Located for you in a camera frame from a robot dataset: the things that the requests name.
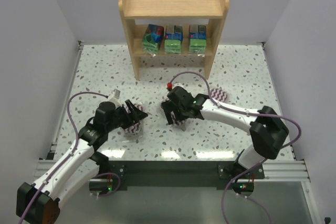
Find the green heavy duty sponge pack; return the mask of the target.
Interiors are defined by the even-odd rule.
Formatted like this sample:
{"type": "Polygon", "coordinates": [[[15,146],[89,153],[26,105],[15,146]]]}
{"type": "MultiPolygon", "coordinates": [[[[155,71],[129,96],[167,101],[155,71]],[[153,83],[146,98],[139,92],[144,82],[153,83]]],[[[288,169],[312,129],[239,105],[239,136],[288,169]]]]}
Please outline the green heavy duty sponge pack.
{"type": "Polygon", "coordinates": [[[166,54],[180,54],[182,51],[183,27],[167,25],[164,38],[164,51],[166,54]]]}

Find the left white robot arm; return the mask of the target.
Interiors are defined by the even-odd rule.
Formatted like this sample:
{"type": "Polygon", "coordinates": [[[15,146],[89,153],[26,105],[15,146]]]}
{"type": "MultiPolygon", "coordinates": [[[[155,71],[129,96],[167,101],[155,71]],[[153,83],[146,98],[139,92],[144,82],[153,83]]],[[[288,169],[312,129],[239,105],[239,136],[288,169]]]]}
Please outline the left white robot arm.
{"type": "Polygon", "coordinates": [[[128,129],[148,117],[129,100],[125,103],[100,103],[63,157],[39,179],[19,187],[16,214],[20,223],[55,223],[65,203],[86,181],[109,175],[108,158],[98,152],[108,134],[118,128],[128,129]]]}

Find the green sponge pack white label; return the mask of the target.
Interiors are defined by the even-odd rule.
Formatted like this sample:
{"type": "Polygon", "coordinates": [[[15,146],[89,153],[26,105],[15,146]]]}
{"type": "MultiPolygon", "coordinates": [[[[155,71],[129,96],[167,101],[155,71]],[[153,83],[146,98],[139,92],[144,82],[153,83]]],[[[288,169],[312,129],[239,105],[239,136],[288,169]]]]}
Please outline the green sponge pack white label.
{"type": "Polygon", "coordinates": [[[203,54],[206,50],[206,26],[190,25],[189,29],[189,52],[203,54]]]}

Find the green sponge pack dark label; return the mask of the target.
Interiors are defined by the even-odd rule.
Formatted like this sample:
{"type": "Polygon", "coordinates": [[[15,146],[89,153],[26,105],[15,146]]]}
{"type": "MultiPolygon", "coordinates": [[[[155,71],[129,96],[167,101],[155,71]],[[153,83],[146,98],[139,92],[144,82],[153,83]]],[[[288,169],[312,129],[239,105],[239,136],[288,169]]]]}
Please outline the green sponge pack dark label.
{"type": "Polygon", "coordinates": [[[148,24],[142,38],[142,49],[146,53],[158,53],[164,36],[164,27],[148,24]]]}

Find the purple wavy sponge pack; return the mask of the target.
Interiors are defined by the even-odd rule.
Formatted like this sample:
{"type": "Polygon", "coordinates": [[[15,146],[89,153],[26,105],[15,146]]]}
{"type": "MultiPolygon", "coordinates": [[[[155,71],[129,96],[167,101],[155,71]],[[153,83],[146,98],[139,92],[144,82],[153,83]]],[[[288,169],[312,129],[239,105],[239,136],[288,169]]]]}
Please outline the purple wavy sponge pack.
{"type": "Polygon", "coordinates": [[[227,92],[220,88],[212,88],[209,96],[219,102],[225,102],[227,99],[227,92]]]}
{"type": "MultiPolygon", "coordinates": [[[[143,108],[142,104],[136,103],[136,104],[134,104],[134,106],[137,109],[139,109],[140,111],[143,112],[144,108],[143,108]]],[[[126,109],[127,113],[130,113],[130,109],[127,106],[125,106],[125,109],[126,109]]],[[[138,136],[138,135],[140,135],[142,133],[142,130],[143,130],[143,123],[142,123],[142,121],[135,121],[135,122],[133,122],[132,125],[134,125],[136,123],[139,123],[139,131],[138,132],[124,132],[124,136],[125,137],[131,138],[131,137],[138,136]]]]}
{"type": "Polygon", "coordinates": [[[161,103],[161,109],[166,117],[168,125],[182,127],[187,117],[183,116],[178,107],[172,101],[166,99],[161,103]]]}

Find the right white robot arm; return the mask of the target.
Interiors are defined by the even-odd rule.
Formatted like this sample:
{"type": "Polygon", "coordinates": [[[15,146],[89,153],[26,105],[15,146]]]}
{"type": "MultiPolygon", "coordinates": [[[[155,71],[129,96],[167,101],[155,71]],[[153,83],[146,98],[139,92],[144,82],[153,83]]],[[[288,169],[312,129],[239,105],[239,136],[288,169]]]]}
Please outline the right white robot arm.
{"type": "Polygon", "coordinates": [[[254,168],[265,159],[276,159],[289,134],[284,122],[269,106],[261,110],[234,105],[225,107],[224,103],[209,95],[197,94],[194,97],[179,86],[169,91],[161,108],[169,125],[187,119],[200,119],[224,123],[248,133],[252,144],[226,169],[231,176],[254,168]]]}

